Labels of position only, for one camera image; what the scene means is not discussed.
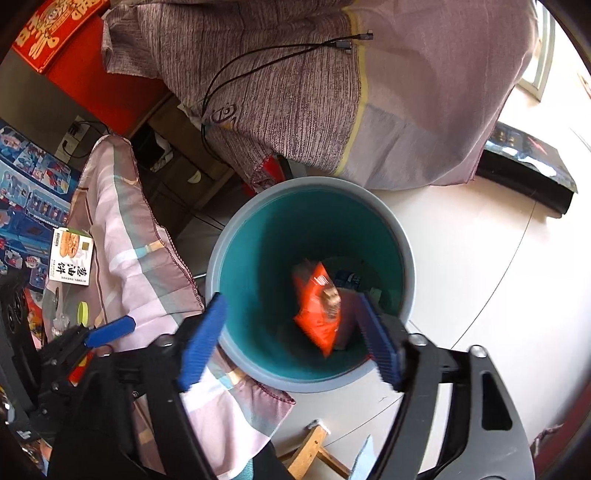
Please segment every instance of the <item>yellow stripe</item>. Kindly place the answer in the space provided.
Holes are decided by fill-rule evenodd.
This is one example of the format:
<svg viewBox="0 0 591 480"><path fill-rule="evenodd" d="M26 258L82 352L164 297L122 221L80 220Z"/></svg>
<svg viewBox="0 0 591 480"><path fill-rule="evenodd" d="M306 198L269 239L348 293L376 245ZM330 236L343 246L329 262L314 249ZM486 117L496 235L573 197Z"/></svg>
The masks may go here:
<svg viewBox="0 0 591 480"><path fill-rule="evenodd" d="M350 9L350 7L344 7L343 11L349 17L349 21L351 22L351 34L356 35L359 33L359 26L357 22L357 16L355 13ZM359 127L361 126L361 119L363 117L363 112L365 110L365 106L368 102L368 79L365 71L365 46L360 43L357 43L355 48L355 53L357 54L357 61L359 64L359 81L361 82L361 98L359 99L359 105L357 106L357 114L355 115L355 123L353 124L353 128L351 129L351 135L349 136L349 141L345 147L345 151L343 152L343 157L340 159L339 166L335 170L334 175L339 176L343 173L345 169L345 165L349 160L349 154L351 153L351 148L353 148L353 143L355 142L355 138L357 137L357 133L359 132Z"/></svg>
<svg viewBox="0 0 591 480"><path fill-rule="evenodd" d="M226 374L226 376L228 377L228 379L230 380L230 383L232 385L238 385L242 381L242 379L246 376L246 373L244 373L239 368L235 368L231 372L228 372Z"/></svg>

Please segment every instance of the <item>trash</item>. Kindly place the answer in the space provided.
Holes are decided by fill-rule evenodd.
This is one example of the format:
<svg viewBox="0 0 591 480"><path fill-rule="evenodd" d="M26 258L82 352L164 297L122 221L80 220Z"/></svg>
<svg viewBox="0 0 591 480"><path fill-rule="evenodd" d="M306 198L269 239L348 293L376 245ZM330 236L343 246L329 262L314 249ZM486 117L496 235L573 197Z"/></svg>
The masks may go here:
<svg viewBox="0 0 591 480"><path fill-rule="evenodd" d="M335 345L341 320L340 296L322 263L314 266L306 261L293 271L295 287L300 299L296 324L329 356Z"/></svg>

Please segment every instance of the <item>plaid fabric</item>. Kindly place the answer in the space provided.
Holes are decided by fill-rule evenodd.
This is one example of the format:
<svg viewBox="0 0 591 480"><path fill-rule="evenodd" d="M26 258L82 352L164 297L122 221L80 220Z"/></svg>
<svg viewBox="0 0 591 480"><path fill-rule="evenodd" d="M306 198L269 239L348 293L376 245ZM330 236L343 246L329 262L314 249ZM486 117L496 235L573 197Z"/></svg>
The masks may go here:
<svg viewBox="0 0 591 480"><path fill-rule="evenodd" d="M66 288L49 282L47 288L60 288L60 310L85 301L89 323L95 326L133 317L135 332L118 340L116 350L145 347L158 335L176 331L185 317L203 311L189 270L152 216L125 139L109 135L95 145L74 194L69 227L95 240L90 285ZM182 398L220 479L243 470L295 403L287 393L255 382L220 350L201 381ZM135 418L142 460L162 472L144 398L135 404Z"/></svg>

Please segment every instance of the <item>food package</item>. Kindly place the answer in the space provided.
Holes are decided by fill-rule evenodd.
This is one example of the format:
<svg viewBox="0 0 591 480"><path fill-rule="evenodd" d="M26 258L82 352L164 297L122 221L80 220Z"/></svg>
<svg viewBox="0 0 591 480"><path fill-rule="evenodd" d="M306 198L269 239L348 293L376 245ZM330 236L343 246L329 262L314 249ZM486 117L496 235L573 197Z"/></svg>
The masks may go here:
<svg viewBox="0 0 591 480"><path fill-rule="evenodd" d="M340 324L340 296L322 263L306 261L295 267L294 283L300 299L296 324L329 356Z"/></svg>
<svg viewBox="0 0 591 480"><path fill-rule="evenodd" d="M88 285L94 242L81 232L56 228L49 261L49 279Z"/></svg>

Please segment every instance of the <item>wooden chair leg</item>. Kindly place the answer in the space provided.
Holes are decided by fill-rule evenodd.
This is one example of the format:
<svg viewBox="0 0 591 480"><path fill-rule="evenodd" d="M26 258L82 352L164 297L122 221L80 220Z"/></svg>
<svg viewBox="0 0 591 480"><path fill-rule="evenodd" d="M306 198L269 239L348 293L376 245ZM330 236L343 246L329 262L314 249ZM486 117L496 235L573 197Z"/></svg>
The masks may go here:
<svg viewBox="0 0 591 480"><path fill-rule="evenodd" d="M302 480L304 478L312 461L314 461L318 451L322 447L322 442L324 442L326 435L326 430L320 425L314 427L304 440L304 443L295 451L287 464L287 470L295 480Z"/></svg>
<svg viewBox="0 0 591 480"><path fill-rule="evenodd" d="M328 465L332 471L336 472L342 478L348 479L351 470L344 463L341 463L337 457L328 452L324 447L320 447L317 454L318 458Z"/></svg>

